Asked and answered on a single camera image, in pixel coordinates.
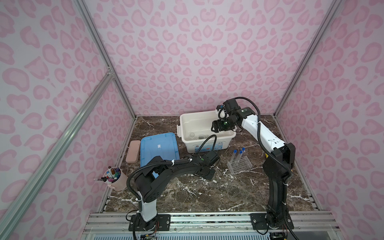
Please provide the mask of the blue plastic bin lid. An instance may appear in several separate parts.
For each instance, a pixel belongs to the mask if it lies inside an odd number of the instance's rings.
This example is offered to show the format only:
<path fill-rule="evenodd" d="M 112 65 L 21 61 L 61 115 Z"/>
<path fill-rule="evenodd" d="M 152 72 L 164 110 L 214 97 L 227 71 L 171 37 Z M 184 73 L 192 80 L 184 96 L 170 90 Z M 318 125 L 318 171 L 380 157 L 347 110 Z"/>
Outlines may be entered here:
<path fill-rule="evenodd" d="M 163 160 L 180 159 L 179 148 L 174 133 L 149 136 L 141 140 L 141 167 L 147 165 L 156 156 L 162 157 Z"/>

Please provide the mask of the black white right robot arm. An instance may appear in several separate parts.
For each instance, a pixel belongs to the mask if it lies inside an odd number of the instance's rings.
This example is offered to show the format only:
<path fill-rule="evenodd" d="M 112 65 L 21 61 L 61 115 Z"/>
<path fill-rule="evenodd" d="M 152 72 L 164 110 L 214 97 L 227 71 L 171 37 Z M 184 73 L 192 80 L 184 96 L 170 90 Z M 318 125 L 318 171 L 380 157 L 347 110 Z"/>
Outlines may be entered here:
<path fill-rule="evenodd" d="M 264 226 L 267 230 L 286 229 L 297 240 L 287 204 L 296 147 L 292 143 L 285 143 L 264 125 L 260 109 L 248 98 L 229 99 L 218 105 L 216 111 L 218 119 L 212 123 L 212 132 L 234 131 L 235 128 L 246 130 L 257 140 L 267 156 L 263 163 L 263 171 L 269 179 L 269 200 Z"/>

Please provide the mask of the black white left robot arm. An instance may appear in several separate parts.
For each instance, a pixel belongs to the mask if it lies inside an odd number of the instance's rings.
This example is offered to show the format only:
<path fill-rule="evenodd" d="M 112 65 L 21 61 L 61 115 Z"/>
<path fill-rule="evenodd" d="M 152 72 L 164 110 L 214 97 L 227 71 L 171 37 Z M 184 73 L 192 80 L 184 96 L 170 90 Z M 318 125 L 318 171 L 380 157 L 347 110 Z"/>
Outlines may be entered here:
<path fill-rule="evenodd" d="M 157 198 L 172 179 L 184 175 L 194 175 L 207 181 L 213 179 L 214 164 L 220 159 L 219 155 L 214 149 L 202 155 L 201 149 L 199 147 L 196 153 L 179 160 L 164 160 L 156 156 L 128 176 L 127 189 L 139 201 L 139 209 L 130 220 L 133 233 L 139 229 L 156 230 L 160 227 Z"/>

